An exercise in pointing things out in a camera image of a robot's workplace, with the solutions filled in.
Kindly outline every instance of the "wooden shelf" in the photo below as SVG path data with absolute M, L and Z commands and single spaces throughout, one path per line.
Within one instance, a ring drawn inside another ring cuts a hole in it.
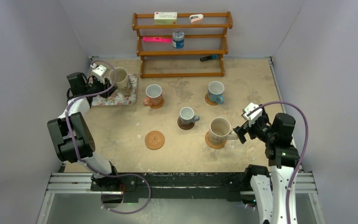
M 138 19 L 154 18 L 154 14 L 137 14 L 132 17 L 132 29 L 137 32 L 137 56 L 141 58 L 141 78 L 144 77 L 196 77 L 196 76 L 224 76 L 223 56 L 228 54 L 227 29 L 233 27 L 233 18 L 230 12 L 226 13 L 178 13 L 178 17 L 189 17 L 193 14 L 203 14 L 204 17 L 226 17 L 223 24 L 175 24 L 175 25 L 138 25 Z M 171 35 L 141 35 L 141 29 L 178 29 L 178 28 L 223 28 L 221 34 L 185 35 L 185 38 L 220 38 L 220 47 L 216 50 L 164 50 L 144 51 L 143 37 L 171 38 Z M 145 56 L 182 56 L 182 55 L 218 55 L 220 72 L 209 73 L 177 73 L 177 74 L 144 74 Z

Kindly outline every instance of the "coaster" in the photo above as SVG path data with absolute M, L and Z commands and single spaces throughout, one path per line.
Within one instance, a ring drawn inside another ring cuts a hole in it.
M 190 130 L 194 127 L 194 122 L 190 123 L 189 125 L 183 125 L 181 122 L 180 122 L 180 117 L 178 117 L 178 126 L 180 128 L 182 128 L 183 130 Z
M 216 105 L 219 105 L 218 103 L 216 102 L 212 102 L 209 97 L 208 97 L 208 94 L 205 95 L 205 101 L 207 102 L 207 104 L 211 105 L 211 106 L 216 106 Z
M 223 148 L 226 145 L 227 140 L 224 140 L 222 143 L 220 143 L 218 145 L 214 145 L 209 141 L 209 131 L 207 131 L 207 134 L 205 135 L 205 142 L 211 148 L 220 149 L 220 148 Z
M 165 143 L 164 135 L 159 131 L 151 131 L 145 136 L 145 144 L 151 150 L 161 148 Z
M 151 105 L 150 107 L 153 109 L 158 109 L 164 105 L 164 98 L 161 100 L 161 103 L 159 105 Z

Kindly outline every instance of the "white wall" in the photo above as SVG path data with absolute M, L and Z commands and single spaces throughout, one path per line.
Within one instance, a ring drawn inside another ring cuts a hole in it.
M 58 0 L 0 0 L 0 223 L 36 222 L 60 166 L 47 121 L 65 107 L 66 75 L 86 65 Z
M 234 26 L 227 33 L 228 55 L 272 56 L 278 50 L 304 1 L 61 0 L 87 54 L 115 57 L 136 56 L 137 35 L 131 28 L 133 13 L 172 11 L 183 13 L 231 11 Z M 189 34 L 204 31 L 205 29 L 187 29 L 184 32 Z M 219 42 L 215 43 L 207 39 L 198 42 L 193 39 L 186 41 L 185 47 L 188 46 L 193 49 L 215 49 L 218 48 Z
M 358 0 L 308 0 L 274 61 L 282 97 L 305 112 L 326 223 L 358 223 Z M 302 146 L 301 117 L 295 139 Z

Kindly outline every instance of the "tin can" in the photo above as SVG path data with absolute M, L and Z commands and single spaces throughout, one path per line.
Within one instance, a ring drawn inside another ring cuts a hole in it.
M 185 33 L 176 31 L 172 34 L 172 46 L 174 48 L 182 48 L 185 45 Z

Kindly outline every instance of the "mug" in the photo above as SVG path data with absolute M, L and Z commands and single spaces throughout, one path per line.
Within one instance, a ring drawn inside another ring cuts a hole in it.
M 219 145 L 224 140 L 236 140 L 238 136 L 231 130 L 231 124 L 224 118 L 215 118 L 209 125 L 209 141 Z
M 224 85 L 221 82 L 213 81 L 208 85 L 208 98 L 211 102 L 223 104 L 224 103 L 224 98 L 222 97 L 223 92 L 224 92 Z
M 189 125 L 200 120 L 199 116 L 194 116 L 194 110 L 190 107 L 183 107 L 180 112 L 180 123 L 182 125 Z
M 143 101 L 145 106 L 157 106 L 163 100 L 163 89 L 157 84 L 149 85 L 146 88 L 147 98 Z
M 131 84 L 130 77 L 128 76 L 127 70 L 122 67 L 117 67 L 115 68 L 115 70 L 117 73 L 117 80 L 116 80 L 117 89 L 130 93 L 132 90 L 132 84 Z M 109 75 L 109 80 L 111 82 L 115 80 L 114 75 L 115 75 L 114 71 L 112 71 Z

